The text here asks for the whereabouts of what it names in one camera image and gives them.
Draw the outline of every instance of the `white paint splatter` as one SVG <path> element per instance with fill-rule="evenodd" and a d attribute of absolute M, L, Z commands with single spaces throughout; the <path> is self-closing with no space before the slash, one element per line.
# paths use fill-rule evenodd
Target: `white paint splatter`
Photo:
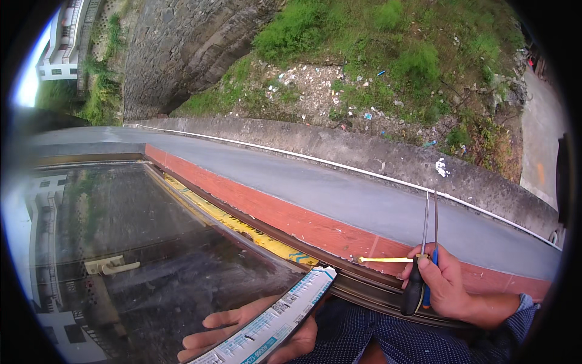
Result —
<path fill-rule="evenodd" d="M 438 161 L 436 161 L 435 163 L 435 169 L 436 172 L 439 173 L 441 175 L 441 177 L 446 177 L 447 174 L 450 174 L 449 171 L 447 171 L 446 168 L 446 164 L 443 162 L 444 158 L 439 159 Z"/>

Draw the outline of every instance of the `black screwdriver handle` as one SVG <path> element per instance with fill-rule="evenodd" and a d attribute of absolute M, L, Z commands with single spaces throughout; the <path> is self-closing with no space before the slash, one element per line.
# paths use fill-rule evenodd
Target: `black screwdriver handle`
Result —
<path fill-rule="evenodd" d="M 424 280 L 418 270 L 418 257 L 416 256 L 412 259 L 412 271 L 404 293 L 402 293 L 403 299 L 400 306 L 400 313 L 404 316 L 412 316 L 418 311 L 424 295 Z"/>

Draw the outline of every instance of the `person's left hand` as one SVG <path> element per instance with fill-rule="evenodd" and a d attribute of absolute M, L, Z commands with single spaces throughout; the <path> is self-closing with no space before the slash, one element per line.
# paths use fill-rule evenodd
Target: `person's left hand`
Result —
<path fill-rule="evenodd" d="M 270 296 L 258 299 L 244 305 L 239 309 L 216 312 L 209 314 L 202 325 L 206 328 L 215 328 L 222 325 L 232 325 L 217 330 L 206 331 L 188 335 L 182 341 L 184 349 L 178 353 L 178 360 L 185 361 L 193 356 L 206 351 L 232 333 L 241 326 L 247 324 L 250 319 L 263 312 L 271 306 L 279 296 Z M 287 345 L 278 348 L 269 357 L 268 364 L 281 364 L 292 360 L 298 356 L 309 353 L 315 347 L 315 337 L 317 336 L 317 324 L 312 316 L 309 316 L 301 328 L 293 335 Z"/>

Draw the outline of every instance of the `forearm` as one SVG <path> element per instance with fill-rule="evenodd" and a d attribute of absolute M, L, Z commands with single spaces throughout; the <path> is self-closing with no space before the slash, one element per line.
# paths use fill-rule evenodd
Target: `forearm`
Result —
<path fill-rule="evenodd" d="M 484 330 L 493 330 L 513 315 L 520 304 L 516 294 L 469 295 L 470 300 L 458 320 L 468 322 Z"/>

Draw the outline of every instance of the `human hand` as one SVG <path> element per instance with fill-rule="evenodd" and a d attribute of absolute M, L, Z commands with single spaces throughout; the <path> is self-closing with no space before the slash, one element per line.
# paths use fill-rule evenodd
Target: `human hand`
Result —
<path fill-rule="evenodd" d="M 416 254 L 420 254 L 420 249 L 421 245 L 416 246 L 408 253 L 408 258 L 412 259 Z M 431 255 L 433 250 L 434 243 L 425 245 L 426 254 Z M 411 270 L 412 263 L 408 263 L 398 275 L 398 278 L 404 280 L 402 289 L 405 289 L 408 284 Z M 418 258 L 418 270 L 431 289 L 432 308 L 443 317 L 466 320 L 472 298 L 463 287 L 459 259 L 441 245 L 438 248 L 438 266 L 430 259 L 421 256 Z"/>
<path fill-rule="evenodd" d="M 258 299 L 254 302 L 244 305 L 239 309 L 216 312 L 209 314 L 202 325 L 206 328 L 215 328 L 221 325 L 232 326 L 188 335 L 182 341 L 184 349 L 178 353 L 178 360 L 184 361 L 196 356 L 208 348 L 214 346 L 217 342 L 229 337 L 241 326 L 247 324 L 250 319 L 263 312 L 271 306 L 279 296 L 270 296 Z M 293 335 L 287 345 L 278 348 L 268 360 L 268 364 L 280 364 L 290 361 L 300 355 L 307 354 L 315 347 L 315 337 L 317 336 L 317 324 L 312 316 L 309 316 L 303 326 Z"/>

